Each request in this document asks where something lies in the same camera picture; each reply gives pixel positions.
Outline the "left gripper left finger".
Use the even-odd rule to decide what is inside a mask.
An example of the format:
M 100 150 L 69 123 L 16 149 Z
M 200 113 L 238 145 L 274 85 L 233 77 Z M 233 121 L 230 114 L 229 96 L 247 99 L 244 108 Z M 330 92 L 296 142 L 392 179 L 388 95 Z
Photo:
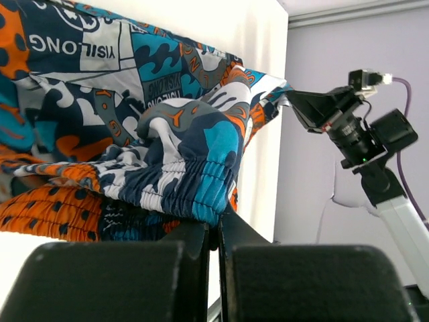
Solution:
M 206 321 L 208 310 L 208 225 L 184 222 L 161 240 L 176 247 L 173 321 Z

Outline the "blue orange patterned shorts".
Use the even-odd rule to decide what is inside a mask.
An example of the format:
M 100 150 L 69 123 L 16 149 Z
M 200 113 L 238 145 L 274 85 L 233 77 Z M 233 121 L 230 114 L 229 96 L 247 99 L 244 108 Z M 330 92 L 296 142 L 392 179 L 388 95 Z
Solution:
M 1 230 L 158 240 L 237 208 L 286 80 L 74 1 L 1 2 Z

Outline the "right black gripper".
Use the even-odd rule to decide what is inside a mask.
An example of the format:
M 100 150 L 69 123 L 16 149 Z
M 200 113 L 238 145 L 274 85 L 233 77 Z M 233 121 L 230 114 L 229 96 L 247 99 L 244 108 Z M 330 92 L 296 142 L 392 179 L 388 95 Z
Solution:
M 368 124 L 353 111 L 362 98 L 352 87 L 337 87 L 327 93 L 291 90 L 286 97 L 306 131 L 328 133 L 351 169 L 379 157 L 390 158 L 418 139 L 410 122 L 398 109 Z

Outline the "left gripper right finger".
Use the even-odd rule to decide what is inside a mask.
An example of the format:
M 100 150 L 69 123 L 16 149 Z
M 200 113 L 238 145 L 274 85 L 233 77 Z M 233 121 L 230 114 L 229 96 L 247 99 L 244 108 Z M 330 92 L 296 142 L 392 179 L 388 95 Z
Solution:
M 220 216 L 217 228 L 223 321 L 251 320 L 253 292 L 262 286 L 257 259 L 271 243 L 247 224 L 232 206 Z

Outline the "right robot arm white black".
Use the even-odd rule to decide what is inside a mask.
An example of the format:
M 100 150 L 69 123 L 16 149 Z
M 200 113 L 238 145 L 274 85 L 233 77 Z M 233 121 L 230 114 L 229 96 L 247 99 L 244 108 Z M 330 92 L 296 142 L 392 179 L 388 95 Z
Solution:
M 405 115 L 398 109 L 372 123 L 355 116 L 367 103 L 353 87 L 329 93 L 288 91 L 286 97 L 296 117 L 310 133 L 325 133 L 343 155 L 341 166 L 361 177 L 361 186 L 376 208 L 420 292 L 428 296 L 428 227 L 418 215 L 411 196 L 387 161 L 418 140 Z

